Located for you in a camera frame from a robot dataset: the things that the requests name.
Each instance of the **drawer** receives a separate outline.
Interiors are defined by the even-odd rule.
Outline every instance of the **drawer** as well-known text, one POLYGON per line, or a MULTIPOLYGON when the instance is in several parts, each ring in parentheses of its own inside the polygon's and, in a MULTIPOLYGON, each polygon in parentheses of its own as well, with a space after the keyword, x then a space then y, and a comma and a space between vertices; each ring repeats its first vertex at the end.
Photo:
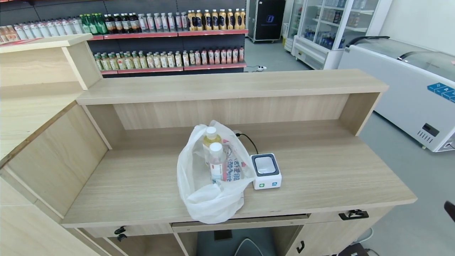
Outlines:
MULTIPOLYGON (((114 232, 120 227, 121 226, 85 228, 85 230, 94 237, 116 237, 118 234, 115 234, 114 232)), ((125 231, 122 232, 122 234, 125 234, 126 236, 146 236, 172 233, 172 228, 169 223, 131 225, 123 226, 123 228, 125 231)))
POLYGON ((176 233, 183 232, 199 232, 212 230, 228 230, 228 229, 249 229, 249 228, 264 228, 278 226, 294 226, 303 225, 307 222, 308 215, 287 215, 265 218, 246 218, 233 219, 218 224, 204 224, 199 221, 195 222, 178 222, 172 223, 172 230, 176 233))
MULTIPOLYGON (((380 208, 369 208, 369 209, 360 209, 366 211, 369 218, 381 218, 386 215, 393 206, 389 207, 380 207, 380 208)), ((331 222, 331 221, 343 221, 339 214, 344 216, 349 215, 349 211, 335 211, 335 212, 317 212, 310 214, 307 223, 319 223, 319 222, 331 222)))

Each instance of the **plastic bag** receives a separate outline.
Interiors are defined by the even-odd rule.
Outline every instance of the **plastic bag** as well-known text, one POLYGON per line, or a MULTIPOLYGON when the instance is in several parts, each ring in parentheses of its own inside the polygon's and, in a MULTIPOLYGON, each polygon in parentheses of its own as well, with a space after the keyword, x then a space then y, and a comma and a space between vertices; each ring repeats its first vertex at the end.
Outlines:
POLYGON ((227 221, 243 206, 243 191, 254 180, 251 158, 234 132, 213 120, 227 148, 227 179, 212 184, 210 169, 204 160, 202 139, 206 125, 194 127, 187 145, 178 156, 177 184, 188 213, 194 220, 215 224, 227 221))

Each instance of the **display fridge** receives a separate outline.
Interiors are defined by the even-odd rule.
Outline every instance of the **display fridge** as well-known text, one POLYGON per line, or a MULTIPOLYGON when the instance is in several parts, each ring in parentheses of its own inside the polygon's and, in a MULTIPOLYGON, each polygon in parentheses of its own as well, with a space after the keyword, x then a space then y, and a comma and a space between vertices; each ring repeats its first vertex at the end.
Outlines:
POLYGON ((313 69, 336 69, 346 42, 377 36, 392 0, 305 0, 292 55, 313 69))
POLYGON ((388 36, 364 36, 344 50, 339 69, 351 68, 389 85, 374 109, 378 114, 423 148, 455 150, 455 56, 388 36))

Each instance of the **glass-door refrigerator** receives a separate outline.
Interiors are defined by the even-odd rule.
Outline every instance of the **glass-door refrigerator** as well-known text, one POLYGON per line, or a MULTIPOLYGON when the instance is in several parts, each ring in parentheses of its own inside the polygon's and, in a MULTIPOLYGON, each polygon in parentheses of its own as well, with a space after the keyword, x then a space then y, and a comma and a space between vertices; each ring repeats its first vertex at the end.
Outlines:
POLYGON ((292 5, 291 18, 289 19, 289 30, 286 37, 284 49, 292 51, 294 36, 297 35, 298 26, 300 25, 300 17, 302 16, 303 0, 294 0, 292 5))
POLYGON ((306 0, 291 53, 313 69, 336 69, 346 43, 377 36, 392 0, 306 0))

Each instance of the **black handle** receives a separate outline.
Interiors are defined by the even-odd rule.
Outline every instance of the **black handle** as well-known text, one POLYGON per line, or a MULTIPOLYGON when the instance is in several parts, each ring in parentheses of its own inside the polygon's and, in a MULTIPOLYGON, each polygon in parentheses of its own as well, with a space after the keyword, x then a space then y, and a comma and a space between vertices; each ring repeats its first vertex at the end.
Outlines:
POLYGON ((114 234, 119 235, 119 234, 121 234, 121 233, 123 233, 125 231, 126 231, 125 230, 125 226, 121 226, 119 229, 114 231, 114 234))
POLYGON ((128 238, 128 236, 126 236, 125 234, 120 234, 120 235, 117 236, 117 240, 118 240, 119 242, 121 242, 121 241, 122 241, 123 239, 125 239, 125 238, 128 238))
POLYGON ((301 253, 301 252, 303 251, 303 249, 305 248, 305 243, 303 242, 303 240, 300 241, 300 243, 302 244, 302 248, 298 248, 298 247, 297 247, 297 252, 298 252, 298 253, 301 253))
POLYGON ((342 220, 358 220, 369 218, 368 212, 362 210, 350 210, 348 215, 345 213, 338 214, 342 220))

